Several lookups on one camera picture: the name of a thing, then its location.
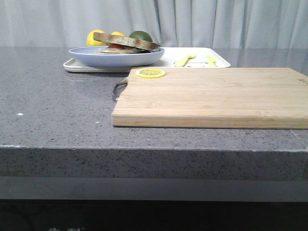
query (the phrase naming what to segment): metal handle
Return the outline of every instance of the metal handle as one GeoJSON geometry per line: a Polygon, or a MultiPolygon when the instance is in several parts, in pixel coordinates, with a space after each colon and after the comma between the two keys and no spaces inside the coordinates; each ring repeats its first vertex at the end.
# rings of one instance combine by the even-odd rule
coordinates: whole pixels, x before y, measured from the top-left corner
{"type": "Polygon", "coordinates": [[[122,81],[118,82],[115,87],[114,90],[112,91],[112,100],[113,101],[117,101],[119,99],[120,93],[117,92],[118,88],[123,86],[123,85],[127,85],[128,83],[128,77],[125,77],[122,81]]]}

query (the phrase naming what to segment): white tray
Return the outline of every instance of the white tray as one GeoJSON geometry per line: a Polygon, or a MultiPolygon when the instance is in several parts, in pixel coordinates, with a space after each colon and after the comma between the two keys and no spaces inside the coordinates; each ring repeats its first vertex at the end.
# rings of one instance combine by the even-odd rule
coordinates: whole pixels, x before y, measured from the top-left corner
{"type": "MultiPolygon", "coordinates": [[[[163,57],[150,65],[146,66],[174,66],[174,63],[180,60],[182,57],[188,53],[194,53],[196,57],[194,59],[189,59],[185,67],[204,67],[204,68],[223,68],[229,67],[230,63],[224,60],[220,55],[210,48],[204,47],[163,47],[165,53],[163,57]],[[210,55],[214,57],[217,62],[216,66],[208,66],[208,61],[206,56],[210,55]]],[[[79,63],[75,59],[70,59],[63,64],[65,70],[69,72],[106,72],[106,73],[128,73],[130,72],[130,67],[93,67],[86,66],[79,63]]]]}

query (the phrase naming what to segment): oval plate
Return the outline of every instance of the oval plate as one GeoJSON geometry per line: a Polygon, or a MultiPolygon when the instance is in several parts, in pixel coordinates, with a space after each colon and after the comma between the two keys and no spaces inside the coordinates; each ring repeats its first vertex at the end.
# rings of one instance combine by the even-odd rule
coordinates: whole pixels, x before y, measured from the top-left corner
{"type": "Polygon", "coordinates": [[[92,54],[99,48],[107,46],[80,47],[70,49],[71,56],[87,66],[102,67],[133,67],[155,63],[160,60],[165,50],[160,48],[157,52],[139,54],[92,54]]]}

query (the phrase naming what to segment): granite countertop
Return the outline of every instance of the granite countertop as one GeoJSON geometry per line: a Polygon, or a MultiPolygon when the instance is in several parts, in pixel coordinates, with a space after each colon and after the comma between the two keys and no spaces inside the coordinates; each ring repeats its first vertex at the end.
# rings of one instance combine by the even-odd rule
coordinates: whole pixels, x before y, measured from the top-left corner
{"type": "MultiPolygon", "coordinates": [[[[68,72],[68,50],[0,48],[6,183],[8,177],[308,179],[308,130],[113,127],[111,93],[128,74],[68,72]]],[[[308,75],[306,49],[214,50],[231,67],[290,67],[308,75]]]]}

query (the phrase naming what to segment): bamboo cutting board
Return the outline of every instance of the bamboo cutting board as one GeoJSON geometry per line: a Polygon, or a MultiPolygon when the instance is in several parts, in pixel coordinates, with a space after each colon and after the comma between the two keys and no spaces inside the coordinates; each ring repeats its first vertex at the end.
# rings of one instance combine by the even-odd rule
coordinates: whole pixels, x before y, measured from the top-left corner
{"type": "Polygon", "coordinates": [[[133,68],[114,126],[308,128],[308,77],[290,68],[173,68],[141,78],[133,68]]]}

